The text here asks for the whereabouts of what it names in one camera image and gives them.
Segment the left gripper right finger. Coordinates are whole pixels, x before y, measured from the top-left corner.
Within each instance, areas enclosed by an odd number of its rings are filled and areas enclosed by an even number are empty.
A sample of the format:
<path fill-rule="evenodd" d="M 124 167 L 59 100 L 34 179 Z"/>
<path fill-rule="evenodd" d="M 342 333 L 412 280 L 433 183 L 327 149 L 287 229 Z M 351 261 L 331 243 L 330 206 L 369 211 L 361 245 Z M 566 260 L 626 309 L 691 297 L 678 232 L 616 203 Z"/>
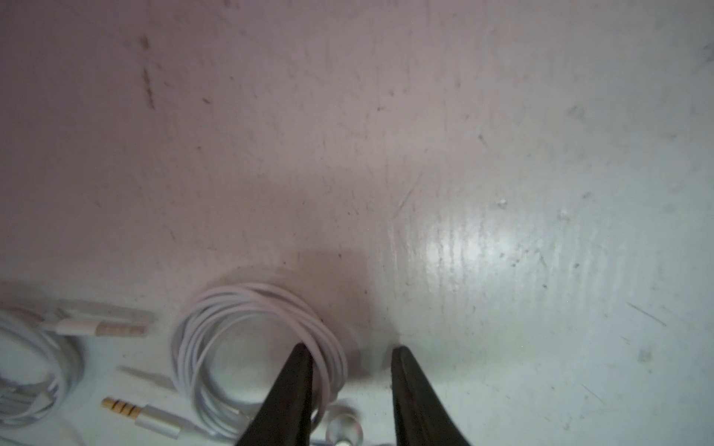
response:
<path fill-rule="evenodd" d="M 400 346 L 392 351 L 392 405 L 398 446 L 468 446 L 444 409 L 412 351 Z"/>

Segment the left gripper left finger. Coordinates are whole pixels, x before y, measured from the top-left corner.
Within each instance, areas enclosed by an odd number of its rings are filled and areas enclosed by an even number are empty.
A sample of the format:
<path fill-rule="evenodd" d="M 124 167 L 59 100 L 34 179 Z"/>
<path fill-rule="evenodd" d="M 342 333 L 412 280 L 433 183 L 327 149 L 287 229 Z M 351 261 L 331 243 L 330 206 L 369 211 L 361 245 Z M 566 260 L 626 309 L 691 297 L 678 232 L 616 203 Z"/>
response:
<path fill-rule="evenodd" d="M 312 433 L 313 359 L 294 347 L 266 400 L 236 446 L 306 446 Z"/>

